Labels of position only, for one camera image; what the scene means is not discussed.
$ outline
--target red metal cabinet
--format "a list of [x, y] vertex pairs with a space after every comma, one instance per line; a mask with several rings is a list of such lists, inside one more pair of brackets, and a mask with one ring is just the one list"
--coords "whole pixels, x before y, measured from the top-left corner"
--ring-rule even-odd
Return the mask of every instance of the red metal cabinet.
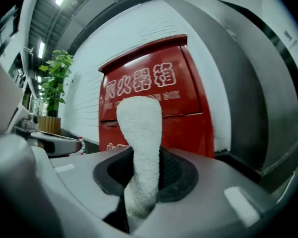
[[118, 56], [99, 69], [104, 73], [99, 98], [101, 151], [127, 144], [116, 117], [120, 101], [147, 96], [161, 105], [162, 146], [214, 155], [210, 111], [186, 43], [186, 35], [156, 40]]

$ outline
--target ribbed planter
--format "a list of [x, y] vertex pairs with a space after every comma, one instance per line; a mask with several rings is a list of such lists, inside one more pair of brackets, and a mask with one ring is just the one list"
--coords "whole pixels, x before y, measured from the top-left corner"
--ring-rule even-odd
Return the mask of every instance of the ribbed planter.
[[61, 118], [59, 117], [39, 117], [40, 131], [61, 135]]

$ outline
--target black baseboard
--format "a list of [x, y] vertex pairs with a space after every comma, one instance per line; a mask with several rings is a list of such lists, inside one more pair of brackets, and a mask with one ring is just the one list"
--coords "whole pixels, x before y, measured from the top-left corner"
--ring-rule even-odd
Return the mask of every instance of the black baseboard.
[[[70, 137], [70, 138], [74, 138], [74, 139], [78, 139], [78, 136], [76, 136], [75, 134], [72, 134], [71, 132], [69, 132], [68, 130], [65, 129], [61, 129], [61, 134], [64, 137]], [[99, 144], [96, 144], [94, 142], [91, 142], [85, 138], [83, 138], [84, 143], [85, 143], [85, 148], [86, 148], [86, 153], [97, 153], [99, 152]]]

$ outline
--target white brick wall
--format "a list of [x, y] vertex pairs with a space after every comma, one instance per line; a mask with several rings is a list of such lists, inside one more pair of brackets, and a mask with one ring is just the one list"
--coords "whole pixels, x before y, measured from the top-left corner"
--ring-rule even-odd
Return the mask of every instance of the white brick wall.
[[168, 4], [153, 0], [125, 11], [96, 30], [74, 55], [73, 83], [65, 87], [60, 104], [62, 128], [99, 142], [98, 101], [106, 61], [143, 43], [175, 34], [188, 34], [188, 48], [203, 82], [215, 132], [217, 150], [230, 149], [230, 114], [225, 88], [204, 43], [192, 27]]

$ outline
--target bottle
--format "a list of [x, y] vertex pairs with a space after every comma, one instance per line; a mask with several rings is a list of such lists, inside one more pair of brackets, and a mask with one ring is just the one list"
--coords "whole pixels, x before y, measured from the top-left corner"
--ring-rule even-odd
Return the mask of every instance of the bottle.
[[79, 151], [80, 155], [86, 154], [86, 147], [82, 137], [78, 137], [78, 140], [81, 142], [81, 149]]

